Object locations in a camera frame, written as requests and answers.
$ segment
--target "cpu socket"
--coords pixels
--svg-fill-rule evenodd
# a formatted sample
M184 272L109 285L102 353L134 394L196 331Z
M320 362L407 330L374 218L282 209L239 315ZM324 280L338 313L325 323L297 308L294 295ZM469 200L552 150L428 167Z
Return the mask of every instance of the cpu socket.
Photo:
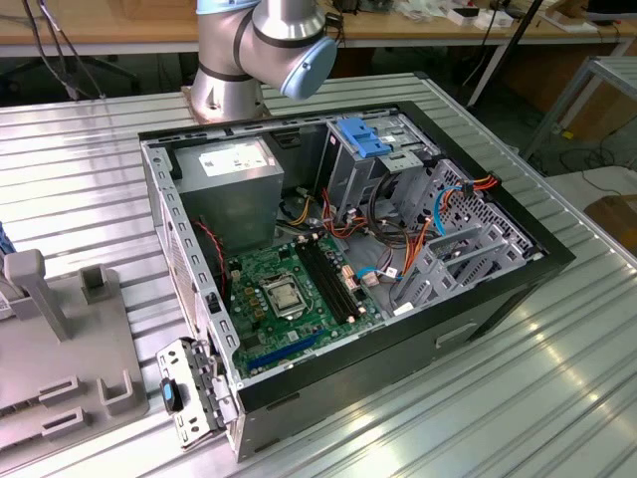
M260 284L277 317L293 321L303 315L307 304L293 275L282 274Z

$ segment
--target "aluminum extrusion tabletop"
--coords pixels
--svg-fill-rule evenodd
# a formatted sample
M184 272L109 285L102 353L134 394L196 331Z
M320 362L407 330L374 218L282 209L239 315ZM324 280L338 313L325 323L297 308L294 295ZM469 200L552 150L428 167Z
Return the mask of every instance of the aluminum extrusion tabletop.
M274 115L407 100L492 169L577 256L493 333L241 464L224 437L180 451L155 352L186 335L136 134L193 124L180 94L0 111L0 219L48 277L120 275L150 411L15 476L634 476L636 261L429 80L327 82Z

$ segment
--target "green circuit board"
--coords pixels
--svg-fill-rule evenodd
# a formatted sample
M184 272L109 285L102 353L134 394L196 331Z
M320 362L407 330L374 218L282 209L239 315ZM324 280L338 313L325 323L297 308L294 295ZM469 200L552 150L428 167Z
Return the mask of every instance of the green circuit board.
M239 280L232 284L228 313L241 343L233 360L242 377L256 375L281 363L310 355L317 348L365 332L383 322L380 309L364 286L355 293L345 287L339 271L347 263L331 238L322 237L317 245L332 267L330 278L340 281L356 307L364 312L360 312L355 320L338 321L297 254L294 243L230 259L231 271L241 269ZM305 303L297 305L298 309L303 309L297 313L298 317L280 317L277 300L278 305L287 306L293 305L297 298L282 294L277 296L276 291L273 294L268 283L275 286L280 284L280 292L290 293L294 290L302 296L299 300ZM281 356L272 360L273 353Z

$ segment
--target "expansion slot bracket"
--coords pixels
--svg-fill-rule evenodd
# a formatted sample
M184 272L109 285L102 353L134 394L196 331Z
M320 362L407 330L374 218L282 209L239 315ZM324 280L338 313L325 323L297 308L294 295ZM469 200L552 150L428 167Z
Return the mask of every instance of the expansion slot bracket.
M183 449L224 433L238 416L226 377L217 374L216 362L206 355L204 346L179 339L156 355L164 404Z

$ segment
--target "black knob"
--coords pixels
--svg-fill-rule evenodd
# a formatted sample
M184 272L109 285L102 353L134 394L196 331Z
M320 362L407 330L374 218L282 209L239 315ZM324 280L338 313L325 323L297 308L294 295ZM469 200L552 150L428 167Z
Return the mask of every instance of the black knob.
M163 378L161 381L161 396L168 413L174 413L183 409L183 401L179 394L179 388L174 379Z

